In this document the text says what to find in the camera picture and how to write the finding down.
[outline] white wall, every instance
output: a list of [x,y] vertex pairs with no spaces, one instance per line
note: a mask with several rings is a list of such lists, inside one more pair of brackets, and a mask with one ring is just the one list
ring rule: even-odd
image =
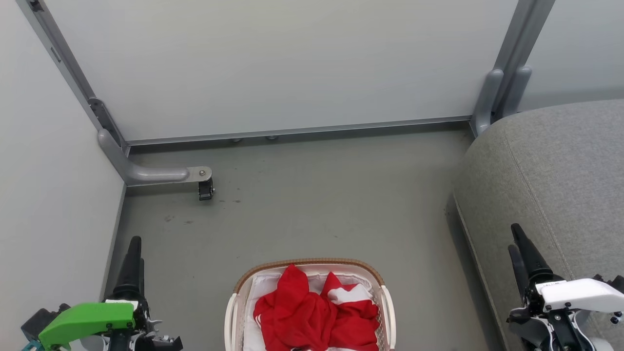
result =
[[0,2],[0,345],[40,308],[96,301],[123,182],[15,1]]
[[527,60],[519,110],[624,99],[624,2],[555,1]]
[[47,2],[128,141],[470,115],[516,4]]

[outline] laundry basket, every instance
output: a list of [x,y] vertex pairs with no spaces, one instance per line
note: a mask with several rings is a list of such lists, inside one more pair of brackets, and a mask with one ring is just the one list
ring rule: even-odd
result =
[[290,265],[294,264],[308,276],[308,281],[324,278],[333,272],[344,284],[360,282],[370,289],[373,302],[379,307],[379,328],[377,329],[377,343],[379,351],[393,351],[396,343],[396,319],[390,292],[384,281],[368,264],[349,259],[301,259],[286,260],[259,265],[249,270],[236,283],[234,294],[230,297],[225,312],[225,350],[243,351],[246,312],[253,311],[251,304],[247,306],[254,281],[258,279],[272,279],[278,277]]

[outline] black wheel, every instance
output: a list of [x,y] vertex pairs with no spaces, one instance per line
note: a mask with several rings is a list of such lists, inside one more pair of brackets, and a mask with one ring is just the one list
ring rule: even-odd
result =
[[212,199],[212,195],[215,191],[215,188],[212,184],[212,178],[210,178],[209,180],[206,180],[205,182],[199,182],[197,183],[198,185],[198,192],[199,192],[199,201],[204,201],[204,200],[210,200]]

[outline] red and white garment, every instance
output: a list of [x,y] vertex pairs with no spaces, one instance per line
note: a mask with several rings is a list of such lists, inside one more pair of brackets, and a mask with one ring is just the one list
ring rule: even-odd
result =
[[255,304],[266,351],[379,351],[379,309],[361,284],[343,285],[329,273],[320,294],[290,265],[277,289]]

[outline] upholstered fabric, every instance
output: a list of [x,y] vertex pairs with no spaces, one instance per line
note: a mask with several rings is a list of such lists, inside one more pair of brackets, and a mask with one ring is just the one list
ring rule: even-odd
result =
[[[508,350],[520,297],[507,252],[519,223],[566,279],[624,275],[624,100],[523,112],[496,122],[468,150],[454,196]],[[594,313],[590,335],[624,350],[624,329]]]

